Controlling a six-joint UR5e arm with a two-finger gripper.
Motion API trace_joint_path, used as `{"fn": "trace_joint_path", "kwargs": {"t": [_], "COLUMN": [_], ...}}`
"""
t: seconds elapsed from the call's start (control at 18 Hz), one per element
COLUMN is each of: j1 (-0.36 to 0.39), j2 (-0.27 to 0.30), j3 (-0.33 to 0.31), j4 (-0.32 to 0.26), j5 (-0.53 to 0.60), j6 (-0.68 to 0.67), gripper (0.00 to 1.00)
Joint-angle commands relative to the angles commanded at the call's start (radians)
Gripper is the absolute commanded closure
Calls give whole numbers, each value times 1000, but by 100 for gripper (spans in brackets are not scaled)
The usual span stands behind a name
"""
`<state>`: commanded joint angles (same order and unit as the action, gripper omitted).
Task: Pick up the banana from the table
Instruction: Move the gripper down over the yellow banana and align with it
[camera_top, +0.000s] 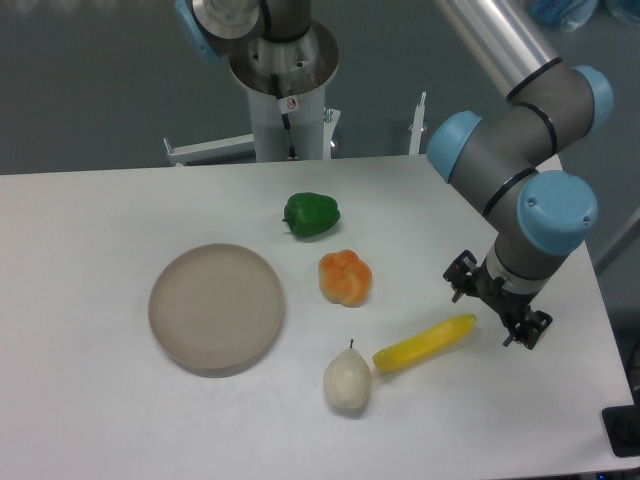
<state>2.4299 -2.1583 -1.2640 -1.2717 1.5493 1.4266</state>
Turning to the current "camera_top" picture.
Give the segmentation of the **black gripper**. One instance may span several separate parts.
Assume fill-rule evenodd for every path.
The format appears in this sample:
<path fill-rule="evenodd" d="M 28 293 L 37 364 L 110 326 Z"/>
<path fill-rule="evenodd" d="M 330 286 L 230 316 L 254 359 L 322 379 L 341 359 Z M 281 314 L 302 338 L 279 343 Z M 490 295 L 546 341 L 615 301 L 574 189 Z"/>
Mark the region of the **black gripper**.
<path fill-rule="evenodd" d="M 533 349 L 541 336 L 553 322 L 546 312 L 530 307 L 533 294 L 517 294 L 504 289 L 502 277 L 492 278 L 486 263 L 478 268 L 475 256 L 464 250 L 446 269 L 443 278 L 454 292 L 452 302 L 462 296 L 480 298 L 496 312 L 509 335 L 503 345 L 508 347 L 516 342 L 527 349 Z"/>

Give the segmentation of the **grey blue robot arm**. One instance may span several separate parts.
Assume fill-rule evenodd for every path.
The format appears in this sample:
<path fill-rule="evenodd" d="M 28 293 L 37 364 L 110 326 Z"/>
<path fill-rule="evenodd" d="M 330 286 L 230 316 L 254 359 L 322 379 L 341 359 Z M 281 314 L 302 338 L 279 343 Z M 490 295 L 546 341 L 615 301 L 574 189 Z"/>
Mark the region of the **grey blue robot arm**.
<path fill-rule="evenodd" d="M 509 340 L 533 348 L 551 317 L 532 300 L 590 232 L 591 188 L 540 165 L 597 129 L 613 92 L 599 71 L 570 68 L 512 1 L 443 1 L 447 20 L 495 83 L 508 111 L 493 121 L 459 112 L 432 134 L 434 169 L 495 230 L 483 261 L 461 253 L 444 277 L 457 296 L 482 300 Z M 260 161 L 317 160 L 324 89 L 337 43 L 307 1 L 178 1 L 176 16 L 199 55 L 227 57 L 248 97 Z"/>

